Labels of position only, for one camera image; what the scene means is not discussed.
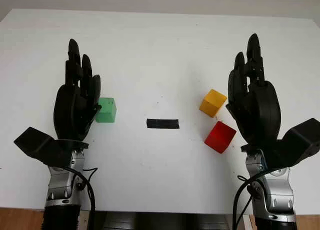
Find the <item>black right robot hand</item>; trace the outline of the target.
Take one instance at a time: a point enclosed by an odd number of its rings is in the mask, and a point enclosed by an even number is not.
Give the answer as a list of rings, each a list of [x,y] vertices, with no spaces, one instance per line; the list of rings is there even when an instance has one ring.
[[[245,59],[239,52],[228,77],[227,110],[245,141],[260,147],[275,141],[281,125],[281,109],[273,84],[265,79],[258,35],[248,40]]]

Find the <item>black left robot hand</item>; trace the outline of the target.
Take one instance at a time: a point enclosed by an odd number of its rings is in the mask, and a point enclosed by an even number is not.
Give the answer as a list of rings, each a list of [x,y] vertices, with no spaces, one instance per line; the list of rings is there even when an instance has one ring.
[[[88,55],[80,55],[78,43],[70,39],[65,61],[65,82],[58,89],[53,123],[59,139],[83,141],[100,112],[101,77],[93,75]]]

